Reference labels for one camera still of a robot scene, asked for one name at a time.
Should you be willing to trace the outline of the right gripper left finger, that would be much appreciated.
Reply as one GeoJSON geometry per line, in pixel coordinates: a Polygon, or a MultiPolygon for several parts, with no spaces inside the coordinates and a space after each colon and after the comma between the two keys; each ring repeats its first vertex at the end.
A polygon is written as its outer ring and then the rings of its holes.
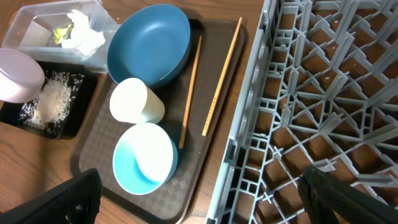
{"type": "Polygon", "coordinates": [[[103,184],[97,169],[81,174],[41,196],[1,214],[1,223],[90,223],[100,211],[103,184]]]}

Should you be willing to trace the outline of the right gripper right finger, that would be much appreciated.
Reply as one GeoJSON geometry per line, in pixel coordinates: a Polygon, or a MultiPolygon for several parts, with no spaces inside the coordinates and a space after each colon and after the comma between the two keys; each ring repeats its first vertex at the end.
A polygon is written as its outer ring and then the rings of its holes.
{"type": "Polygon", "coordinates": [[[397,223],[397,210],[340,182],[316,167],[298,180],[298,193],[312,223],[397,223]]]}

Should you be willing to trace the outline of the pile of rice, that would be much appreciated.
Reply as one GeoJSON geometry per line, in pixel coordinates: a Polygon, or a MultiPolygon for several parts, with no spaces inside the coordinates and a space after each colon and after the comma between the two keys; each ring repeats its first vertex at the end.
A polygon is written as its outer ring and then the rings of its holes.
{"type": "Polygon", "coordinates": [[[19,122],[55,137],[70,114],[84,75],[71,72],[46,72],[47,77],[39,94],[24,103],[19,122]]]}

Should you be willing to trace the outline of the white cup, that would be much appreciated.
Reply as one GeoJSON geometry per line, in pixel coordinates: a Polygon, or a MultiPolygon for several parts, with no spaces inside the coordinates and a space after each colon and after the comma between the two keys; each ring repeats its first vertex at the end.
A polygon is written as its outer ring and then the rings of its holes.
{"type": "Polygon", "coordinates": [[[114,119],[124,123],[158,123],[165,114],[160,98],[138,78],[119,83],[109,100],[114,119]]]}

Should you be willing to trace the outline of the pink white bowl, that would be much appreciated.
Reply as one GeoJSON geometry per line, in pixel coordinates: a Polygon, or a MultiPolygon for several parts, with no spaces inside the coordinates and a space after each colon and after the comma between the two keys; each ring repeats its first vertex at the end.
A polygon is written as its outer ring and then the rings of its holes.
{"type": "Polygon", "coordinates": [[[1,48],[1,100],[25,103],[33,100],[45,81],[41,66],[30,56],[1,48]]]}

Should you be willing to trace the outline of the white tissue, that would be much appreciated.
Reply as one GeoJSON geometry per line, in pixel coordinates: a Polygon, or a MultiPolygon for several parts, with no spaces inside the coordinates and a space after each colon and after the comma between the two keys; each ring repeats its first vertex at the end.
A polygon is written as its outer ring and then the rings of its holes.
{"type": "Polygon", "coordinates": [[[105,43],[103,33],[91,29],[88,16],[76,9],[72,9],[67,16],[72,20],[73,28],[70,38],[63,40],[61,46],[77,49],[84,56],[93,55],[105,43]]]}

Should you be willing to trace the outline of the yellow snack wrapper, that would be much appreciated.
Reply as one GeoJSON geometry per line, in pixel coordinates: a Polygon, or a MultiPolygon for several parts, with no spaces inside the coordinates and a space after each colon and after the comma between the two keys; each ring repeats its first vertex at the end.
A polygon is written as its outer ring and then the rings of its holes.
{"type": "Polygon", "coordinates": [[[67,39],[70,36],[70,33],[72,32],[72,29],[74,27],[74,23],[69,24],[67,27],[64,28],[56,28],[53,33],[54,33],[54,42],[56,44],[61,44],[63,40],[67,39]]]}

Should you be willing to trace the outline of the dark blue plate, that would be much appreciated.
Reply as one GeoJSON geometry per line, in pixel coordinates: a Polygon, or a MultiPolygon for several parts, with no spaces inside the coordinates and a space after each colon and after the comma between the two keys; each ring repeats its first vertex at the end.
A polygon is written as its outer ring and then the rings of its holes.
{"type": "Polygon", "coordinates": [[[190,22],[180,8],[147,6],[116,31],[108,49],[108,73],[116,83],[138,78],[150,88],[160,88],[179,75],[191,43],[190,22]]]}

